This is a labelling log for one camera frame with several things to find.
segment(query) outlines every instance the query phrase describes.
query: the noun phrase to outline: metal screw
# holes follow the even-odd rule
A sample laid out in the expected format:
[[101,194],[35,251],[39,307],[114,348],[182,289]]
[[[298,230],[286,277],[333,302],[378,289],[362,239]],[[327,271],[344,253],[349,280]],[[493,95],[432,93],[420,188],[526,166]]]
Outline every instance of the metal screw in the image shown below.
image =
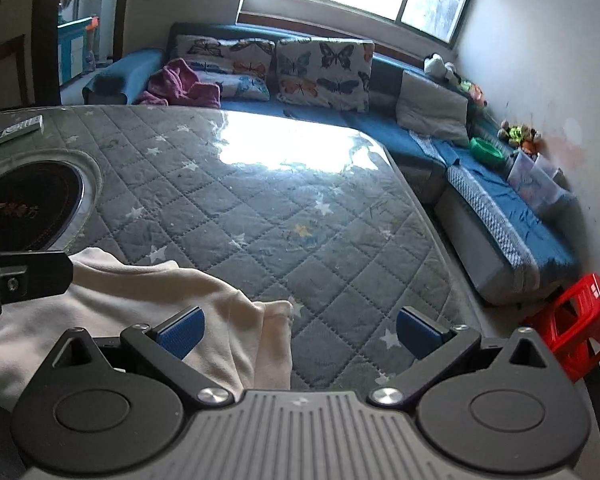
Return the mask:
[[202,388],[202,390],[198,392],[198,400],[209,406],[222,404],[223,402],[226,402],[228,398],[229,392],[224,388]]
[[371,392],[371,399],[383,406],[395,406],[404,400],[404,395],[396,388],[378,388]]
[[9,292],[15,292],[16,290],[18,290],[19,286],[20,283],[16,278],[9,278],[7,280],[7,288],[9,289]]

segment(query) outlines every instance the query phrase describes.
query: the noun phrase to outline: floor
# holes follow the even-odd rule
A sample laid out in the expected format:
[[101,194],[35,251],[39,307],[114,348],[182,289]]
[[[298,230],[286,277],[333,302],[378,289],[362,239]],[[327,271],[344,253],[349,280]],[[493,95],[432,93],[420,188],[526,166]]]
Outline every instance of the floor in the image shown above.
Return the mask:
[[63,105],[83,105],[82,88],[95,77],[102,69],[97,68],[94,72],[89,72],[76,79],[69,81],[60,88],[60,101]]

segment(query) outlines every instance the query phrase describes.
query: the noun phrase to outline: blue blanket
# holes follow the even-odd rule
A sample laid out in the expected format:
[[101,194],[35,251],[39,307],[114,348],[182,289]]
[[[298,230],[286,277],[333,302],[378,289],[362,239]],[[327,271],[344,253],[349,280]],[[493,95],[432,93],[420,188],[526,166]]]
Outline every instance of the blue blanket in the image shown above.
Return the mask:
[[449,183],[480,217],[512,265],[516,292],[577,276],[577,261],[567,244],[499,174],[476,161],[466,148],[433,142],[448,165]]

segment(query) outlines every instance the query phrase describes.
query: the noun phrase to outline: white pillow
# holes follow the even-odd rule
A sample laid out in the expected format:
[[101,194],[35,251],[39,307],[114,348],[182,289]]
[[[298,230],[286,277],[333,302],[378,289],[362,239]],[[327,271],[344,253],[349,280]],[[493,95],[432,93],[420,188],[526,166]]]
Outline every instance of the white pillow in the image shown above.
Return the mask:
[[193,70],[247,74],[266,81],[274,50],[273,41],[260,38],[216,40],[208,36],[176,36],[173,57],[183,58]]
[[468,146],[467,98],[405,70],[395,117],[401,127],[423,136]]
[[276,46],[276,76],[283,103],[369,109],[375,44],[343,38],[288,38]]

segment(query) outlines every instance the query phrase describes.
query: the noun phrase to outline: butterfly pillow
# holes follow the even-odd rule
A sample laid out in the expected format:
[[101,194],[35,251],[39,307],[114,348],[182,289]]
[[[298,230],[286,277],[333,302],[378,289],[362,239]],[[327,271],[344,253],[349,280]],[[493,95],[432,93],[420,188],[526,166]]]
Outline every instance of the butterfly pillow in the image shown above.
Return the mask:
[[339,38],[289,38],[276,47],[284,103],[368,111],[374,44]]
[[193,70],[245,74],[266,80],[275,44],[260,38],[216,40],[207,36],[177,36],[173,57]]
[[216,83],[221,99],[268,101],[269,89],[262,79],[248,74],[221,74],[194,70],[200,81]]

